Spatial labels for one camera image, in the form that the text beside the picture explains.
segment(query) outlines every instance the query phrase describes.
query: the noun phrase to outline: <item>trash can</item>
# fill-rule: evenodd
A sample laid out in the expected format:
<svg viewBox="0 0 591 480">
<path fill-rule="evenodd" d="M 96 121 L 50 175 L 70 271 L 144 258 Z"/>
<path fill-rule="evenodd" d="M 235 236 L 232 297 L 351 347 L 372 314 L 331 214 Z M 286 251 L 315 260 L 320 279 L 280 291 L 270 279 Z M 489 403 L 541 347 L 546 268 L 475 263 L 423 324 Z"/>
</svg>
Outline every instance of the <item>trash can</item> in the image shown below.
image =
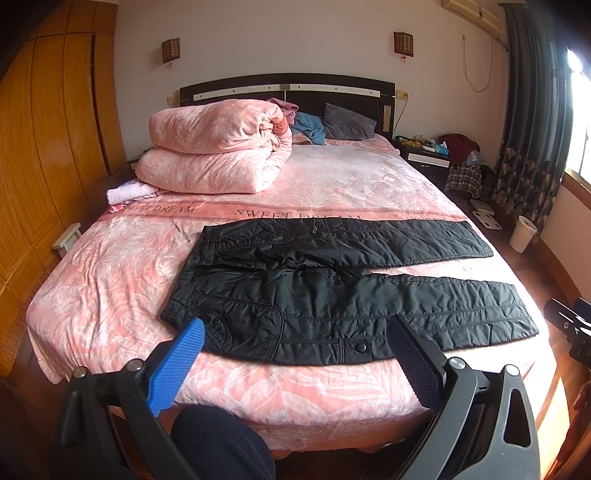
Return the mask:
<svg viewBox="0 0 591 480">
<path fill-rule="evenodd" d="M 522 254 L 537 231 L 538 229 L 533 223 L 527 218 L 520 216 L 515 224 L 515 230 L 513 230 L 511 240 L 509 240 L 510 246 Z"/>
</svg>

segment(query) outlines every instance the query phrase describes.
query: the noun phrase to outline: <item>red clothing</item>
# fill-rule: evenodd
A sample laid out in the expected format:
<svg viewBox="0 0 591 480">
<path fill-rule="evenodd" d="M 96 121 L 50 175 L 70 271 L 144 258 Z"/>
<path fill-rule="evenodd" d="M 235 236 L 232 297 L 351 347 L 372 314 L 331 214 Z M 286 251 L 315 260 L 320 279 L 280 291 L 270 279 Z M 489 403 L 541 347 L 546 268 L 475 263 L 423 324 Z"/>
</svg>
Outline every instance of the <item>red clothing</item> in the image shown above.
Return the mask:
<svg viewBox="0 0 591 480">
<path fill-rule="evenodd" d="M 480 151 L 480 145 L 462 134 L 442 135 L 437 139 L 437 143 L 442 144 L 443 142 L 447 145 L 450 162 L 454 165 L 462 163 L 473 150 Z"/>
</svg>

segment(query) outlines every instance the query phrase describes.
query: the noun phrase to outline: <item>screw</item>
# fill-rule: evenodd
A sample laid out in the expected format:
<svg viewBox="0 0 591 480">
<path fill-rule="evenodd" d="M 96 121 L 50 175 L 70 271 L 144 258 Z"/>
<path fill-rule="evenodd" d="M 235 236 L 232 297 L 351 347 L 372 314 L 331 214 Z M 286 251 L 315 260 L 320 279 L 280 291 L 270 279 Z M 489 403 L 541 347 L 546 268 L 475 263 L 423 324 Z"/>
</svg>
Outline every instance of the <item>screw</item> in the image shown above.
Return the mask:
<svg viewBox="0 0 591 480">
<path fill-rule="evenodd" d="M 466 362 L 458 356 L 453 356 L 449 359 L 449 364 L 456 370 L 464 370 L 466 368 Z"/>
<path fill-rule="evenodd" d="M 125 368 L 131 372 L 137 372 L 143 366 L 144 366 L 143 360 L 141 360 L 139 358 L 134 358 L 133 360 L 130 360 L 129 362 L 127 362 L 127 365 L 125 365 Z"/>
<path fill-rule="evenodd" d="M 78 367 L 74 370 L 74 373 L 72 373 L 72 375 L 74 375 L 74 377 L 76 378 L 83 378 L 86 376 L 87 372 L 88 370 L 86 369 L 86 367 Z"/>
<path fill-rule="evenodd" d="M 517 368 L 515 365 L 506 365 L 505 370 L 507 370 L 509 375 L 513 375 L 513 377 L 519 376 L 519 368 Z"/>
</svg>

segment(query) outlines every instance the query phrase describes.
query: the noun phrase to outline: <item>pillow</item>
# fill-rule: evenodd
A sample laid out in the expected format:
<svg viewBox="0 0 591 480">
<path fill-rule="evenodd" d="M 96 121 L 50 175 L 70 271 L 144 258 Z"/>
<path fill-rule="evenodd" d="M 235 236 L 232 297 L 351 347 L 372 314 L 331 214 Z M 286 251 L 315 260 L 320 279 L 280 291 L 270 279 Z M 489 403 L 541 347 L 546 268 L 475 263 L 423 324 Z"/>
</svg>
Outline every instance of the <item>pillow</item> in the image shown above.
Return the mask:
<svg viewBox="0 0 591 480">
<path fill-rule="evenodd" d="M 376 122 L 357 112 L 327 103 L 324 106 L 326 138 L 334 140 L 369 140 L 374 137 Z"/>
<path fill-rule="evenodd" d="M 296 112 L 294 124 L 290 125 L 292 133 L 302 133 L 314 145 L 324 145 L 324 125 L 319 116 Z"/>
</svg>

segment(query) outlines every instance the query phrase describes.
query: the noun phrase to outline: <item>pant leg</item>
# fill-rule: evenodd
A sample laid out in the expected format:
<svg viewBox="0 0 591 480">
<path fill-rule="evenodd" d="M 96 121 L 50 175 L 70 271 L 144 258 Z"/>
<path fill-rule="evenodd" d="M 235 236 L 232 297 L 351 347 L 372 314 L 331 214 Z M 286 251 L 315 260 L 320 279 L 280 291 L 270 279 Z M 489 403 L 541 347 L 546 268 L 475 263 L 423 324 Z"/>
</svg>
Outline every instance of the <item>pant leg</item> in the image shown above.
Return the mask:
<svg viewBox="0 0 591 480">
<path fill-rule="evenodd" d="M 170 437 L 201 480 L 274 480 L 275 462 L 263 439 L 217 407 L 192 405 Z"/>
</svg>

